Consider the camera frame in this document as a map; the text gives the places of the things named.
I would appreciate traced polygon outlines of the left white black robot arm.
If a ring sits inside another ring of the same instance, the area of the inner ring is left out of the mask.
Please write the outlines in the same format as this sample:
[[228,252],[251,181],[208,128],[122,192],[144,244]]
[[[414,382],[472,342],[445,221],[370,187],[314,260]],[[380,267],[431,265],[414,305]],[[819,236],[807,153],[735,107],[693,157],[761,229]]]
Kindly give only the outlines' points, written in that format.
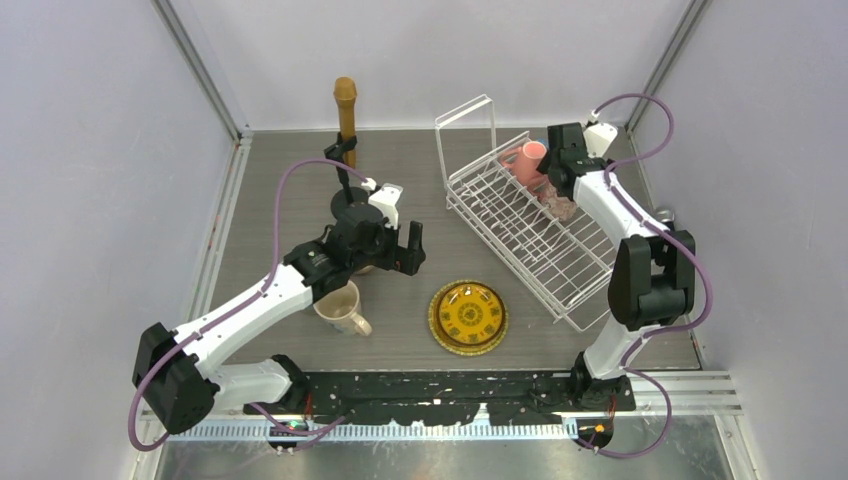
[[146,403],[170,435],[186,432],[216,410],[248,403],[298,412],[307,398],[304,378],[285,355],[253,364],[228,359],[280,320],[310,308],[373,266],[413,276],[426,259],[424,227],[409,224],[408,243],[385,208],[346,208],[321,237],[277,255],[269,273],[217,309],[168,329],[161,323],[140,336],[128,425]]

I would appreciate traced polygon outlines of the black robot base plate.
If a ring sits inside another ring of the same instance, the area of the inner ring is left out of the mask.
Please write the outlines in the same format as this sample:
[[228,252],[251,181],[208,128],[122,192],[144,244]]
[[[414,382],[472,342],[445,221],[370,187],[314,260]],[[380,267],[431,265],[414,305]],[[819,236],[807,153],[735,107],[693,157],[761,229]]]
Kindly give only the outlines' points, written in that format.
[[566,371],[308,372],[295,397],[265,405],[275,415],[356,425],[467,425],[482,411],[495,426],[556,423],[558,413],[633,412],[628,382],[576,396]]

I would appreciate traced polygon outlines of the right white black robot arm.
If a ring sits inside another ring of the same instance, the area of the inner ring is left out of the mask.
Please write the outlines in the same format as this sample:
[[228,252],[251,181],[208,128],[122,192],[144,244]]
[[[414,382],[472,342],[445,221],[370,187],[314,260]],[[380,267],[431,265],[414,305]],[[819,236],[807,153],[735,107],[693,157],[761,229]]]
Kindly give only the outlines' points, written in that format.
[[609,317],[592,345],[575,359],[566,383],[574,405],[596,410],[627,386],[626,369],[650,334],[672,325],[694,305],[695,242],[672,231],[622,187],[606,149],[615,127],[578,122],[551,125],[538,171],[560,197],[574,202],[616,249],[607,289]]

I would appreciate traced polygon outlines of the cream floral cup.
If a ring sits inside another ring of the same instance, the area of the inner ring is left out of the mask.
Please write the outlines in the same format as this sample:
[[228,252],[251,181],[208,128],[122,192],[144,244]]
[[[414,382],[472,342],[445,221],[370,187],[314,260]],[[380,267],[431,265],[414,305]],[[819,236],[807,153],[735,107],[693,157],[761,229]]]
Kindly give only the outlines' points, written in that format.
[[362,314],[360,291],[348,281],[313,304],[316,314],[344,335],[370,336],[372,326]]

